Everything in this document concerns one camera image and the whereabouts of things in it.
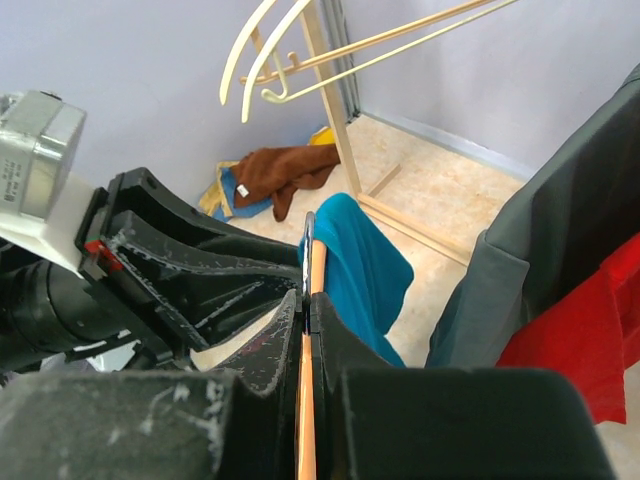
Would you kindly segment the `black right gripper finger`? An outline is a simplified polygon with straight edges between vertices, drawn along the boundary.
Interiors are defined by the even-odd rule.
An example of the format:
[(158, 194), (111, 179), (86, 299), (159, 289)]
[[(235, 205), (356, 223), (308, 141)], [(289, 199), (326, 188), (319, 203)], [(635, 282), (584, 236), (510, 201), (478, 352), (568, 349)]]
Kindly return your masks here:
[(291, 289), (298, 273), (194, 273), (136, 251), (111, 251), (120, 271), (120, 289), (154, 326), (175, 334), (187, 348), (207, 350), (239, 334), (273, 309)]
[(401, 368), (311, 300), (322, 479), (610, 479), (586, 404), (541, 369)]
[(46, 372), (1, 393), (5, 479), (290, 479), (299, 297), (207, 372)]
[(194, 273), (298, 273), (297, 248), (200, 213), (148, 169), (121, 173), (108, 186), (107, 243)]

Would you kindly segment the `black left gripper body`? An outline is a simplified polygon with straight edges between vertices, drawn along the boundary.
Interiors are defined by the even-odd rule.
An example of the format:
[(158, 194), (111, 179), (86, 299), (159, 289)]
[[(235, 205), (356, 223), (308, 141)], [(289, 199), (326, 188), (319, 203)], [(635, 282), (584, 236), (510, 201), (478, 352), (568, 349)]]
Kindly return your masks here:
[(171, 367), (175, 335), (107, 236), (150, 214), (146, 188), (67, 187), (44, 218), (1, 216), (1, 370), (37, 371), (107, 353), (125, 369)]

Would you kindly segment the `orange wooden hanger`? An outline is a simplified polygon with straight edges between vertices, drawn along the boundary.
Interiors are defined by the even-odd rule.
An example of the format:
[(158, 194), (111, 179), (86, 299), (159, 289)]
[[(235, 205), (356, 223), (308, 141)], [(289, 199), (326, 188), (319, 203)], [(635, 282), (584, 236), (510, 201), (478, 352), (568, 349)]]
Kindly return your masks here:
[(317, 478), (313, 356), (311, 336), (311, 298), (324, 290), (326, 246), (315, 238), (316, 216), (305, 217), (302, 262), (301, 355), (298, 386), (297, 479)]

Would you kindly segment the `blue t shirt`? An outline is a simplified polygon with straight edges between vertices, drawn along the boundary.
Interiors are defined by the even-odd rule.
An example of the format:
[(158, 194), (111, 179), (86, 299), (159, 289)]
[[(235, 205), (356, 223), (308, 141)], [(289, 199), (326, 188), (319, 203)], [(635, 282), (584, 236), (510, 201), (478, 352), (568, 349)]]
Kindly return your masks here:
[(403, 367), (386, 335), (414, 280), (411, 264), (346, 193), (317, 209), (314, 238), (326, 246), (324, 292), (345, 326), (382, 359)]

